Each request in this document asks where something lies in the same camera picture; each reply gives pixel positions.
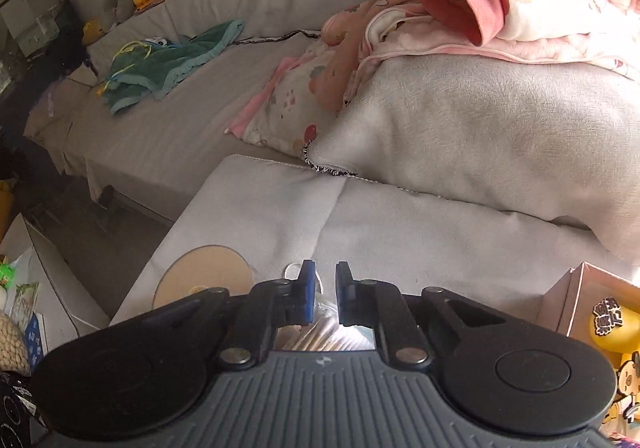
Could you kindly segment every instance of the dark floor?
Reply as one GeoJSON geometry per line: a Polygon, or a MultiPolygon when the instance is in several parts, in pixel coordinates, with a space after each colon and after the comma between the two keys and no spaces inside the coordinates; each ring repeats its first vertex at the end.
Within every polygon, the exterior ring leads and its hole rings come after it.
{"type": "Polygon", "coordinates": [[[67,178],[55,190],[18,185],[15,206],[55,244],[110,317],[169,231],[126,206],[107,212],[91,200],[83,178],[67,178]]]}

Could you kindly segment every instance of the teal towel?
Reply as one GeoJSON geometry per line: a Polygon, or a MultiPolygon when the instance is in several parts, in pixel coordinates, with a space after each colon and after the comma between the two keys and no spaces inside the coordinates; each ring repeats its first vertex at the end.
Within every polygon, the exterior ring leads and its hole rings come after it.
{"type": "Polygon", "coordinates": [[[190,73],[218,56],[242,31],[242,20],[232,20],[206,30],[184,45],[168,47],[146,42],[130,46],[111,64],[103,97],[111,113],[153,94],[164,98],[190,73]]]}

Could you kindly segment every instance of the cardboard box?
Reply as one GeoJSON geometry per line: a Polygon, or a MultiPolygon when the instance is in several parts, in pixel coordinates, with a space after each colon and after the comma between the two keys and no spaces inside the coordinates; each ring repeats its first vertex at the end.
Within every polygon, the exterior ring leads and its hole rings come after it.
{"type": "Polygon", "coordinates": [[[27,266],[20,270],[21,279],[14,283],[40,284],[35,311],[44,316],[49,350],[108,326],[108,316],[80,284],[55,246],[22,215],[14,219],[0,242],[0,254],[6,255],[9,262],[20,258],[27,266]]]}
{"type": "MultiPolygon", "coordinates": [[[[621,306],[640,313],[640,287],[583,262],[546,292],[536,323],[598,349],[589,330],[593,327],[593,306],[609,296],[621,306]]],[[[620,366],[620,354],[600,351],[614,367],[620,366]]]]}

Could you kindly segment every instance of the round cardboard disc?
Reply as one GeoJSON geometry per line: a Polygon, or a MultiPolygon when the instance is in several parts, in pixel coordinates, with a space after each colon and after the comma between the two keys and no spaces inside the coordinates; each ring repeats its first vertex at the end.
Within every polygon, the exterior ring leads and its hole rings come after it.
{"type": "Polygon", "coordinates": [[[153,309],[209,287],[226,287],[231,296],[247,294],[254,276],[247,262],[231,248],[202,246],[176,260],[158,284],[153,309]]]}

